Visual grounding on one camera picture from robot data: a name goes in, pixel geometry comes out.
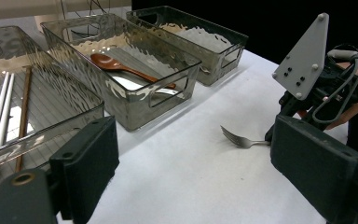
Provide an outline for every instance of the wooden chopstick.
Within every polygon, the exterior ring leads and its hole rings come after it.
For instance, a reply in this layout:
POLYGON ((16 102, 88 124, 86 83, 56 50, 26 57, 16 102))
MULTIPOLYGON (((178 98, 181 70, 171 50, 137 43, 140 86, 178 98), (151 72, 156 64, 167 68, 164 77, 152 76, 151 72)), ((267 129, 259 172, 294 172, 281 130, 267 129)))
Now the wooden chopstick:
MULTIPOLYGON (((32 77, 32 67, 27 66, 26 72, 25 72, 24 92, 22 93, 19 139, 23 138, 27 134, 28 102, 29 102, 29 93, 30 93, 31 83, 32 83, 31 77, 32 77)), ((22 168, 22 155, 19 156, 16 160, 16 172, 20 171, 21 168, 22 168)))

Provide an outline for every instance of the white table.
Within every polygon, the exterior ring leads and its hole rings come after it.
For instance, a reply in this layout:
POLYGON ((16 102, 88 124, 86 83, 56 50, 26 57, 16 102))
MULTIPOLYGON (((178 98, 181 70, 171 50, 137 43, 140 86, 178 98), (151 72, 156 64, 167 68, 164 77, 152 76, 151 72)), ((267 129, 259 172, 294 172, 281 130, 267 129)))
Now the white table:
MULTIPOLYGON (((120 165, 89 223, 324 224, 325 220, 270 163, 268 146, 239 149, 220 125, 264 139, 285 89, 277 64, 249 51, 237 69, 142 129, 119 124, 120 165)), ((346 141, 346 126, 329 131, 346 141)))

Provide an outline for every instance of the wooden spoon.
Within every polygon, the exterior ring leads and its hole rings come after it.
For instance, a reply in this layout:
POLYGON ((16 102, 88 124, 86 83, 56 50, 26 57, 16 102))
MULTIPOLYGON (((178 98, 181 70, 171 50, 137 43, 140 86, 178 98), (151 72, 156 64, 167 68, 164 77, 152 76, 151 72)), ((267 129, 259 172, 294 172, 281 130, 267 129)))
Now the wooden spoon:
MULTIPOLYGON (((101 69, 105 71, 126 71, 133 73, 134 75, 141 77, 149 82, 157 82, 158 79, 155 77, 151 77, 145 73, 142 73, 140 71, 137 71, 135 69, 129 68, 126 65, 122 64, 118 60, 111 58, 107 55, 101 54, 101 53, 94 53, 90 55, 91 60, 101 69)), ((167 86, 169 89, 175 89, 175 84, 170 84, 167 86)))

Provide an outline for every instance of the gray plastic part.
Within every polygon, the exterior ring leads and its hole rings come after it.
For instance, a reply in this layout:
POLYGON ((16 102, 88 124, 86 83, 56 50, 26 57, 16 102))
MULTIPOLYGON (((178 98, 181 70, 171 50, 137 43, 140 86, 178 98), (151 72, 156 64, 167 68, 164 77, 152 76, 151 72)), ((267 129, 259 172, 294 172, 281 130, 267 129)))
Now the gray plastic part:
POLYGON ((328 22, 328 14, 319 14, 273 74, 298 100, 307 98, 324 70, 328 22))

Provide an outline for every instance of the plastic storage container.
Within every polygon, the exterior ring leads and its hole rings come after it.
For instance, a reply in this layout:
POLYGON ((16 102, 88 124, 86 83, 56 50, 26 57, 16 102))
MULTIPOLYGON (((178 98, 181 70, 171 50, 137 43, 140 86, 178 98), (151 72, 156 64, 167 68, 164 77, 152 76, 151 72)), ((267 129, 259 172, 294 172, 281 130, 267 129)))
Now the plastic storage container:
POLYGON ((48 168, 48 159, 54 152, 88 123, 103 118, 103 100, 59 67, 17 26, 0 27, 0 96, 5 76, 11 74, 14 81, 11 97, 7 97, 9 119, 0 144, 0 183, 19 171, 16 169, 19 156, 22 169, 48 168), (27 67, 32 75, 30 89, 26 91, 29 98, 25 101, 28 116, 24 136, 19 129, 22 98, 28 86, 27 67))
POLYGON ((197 82, 200 59, 115 14, 42 22, 53 57, 105 102, 105 110, 129 132, 188 100, 197 82), (81 36, 76 29, 93 28, 81 36), (150 83, 123 72, 108 72, 90 59, 93 53, 116 58, 158 80, 150 83), (124 82, 136 83, 135 88, 124 82), (174 84, 173 94, 161 93, 174 84))
POLYGON ((248 40, 247 35, 167 6, 129 11, 127 20, 200 58, 197 80, 205 86, 238 66, 248 40))

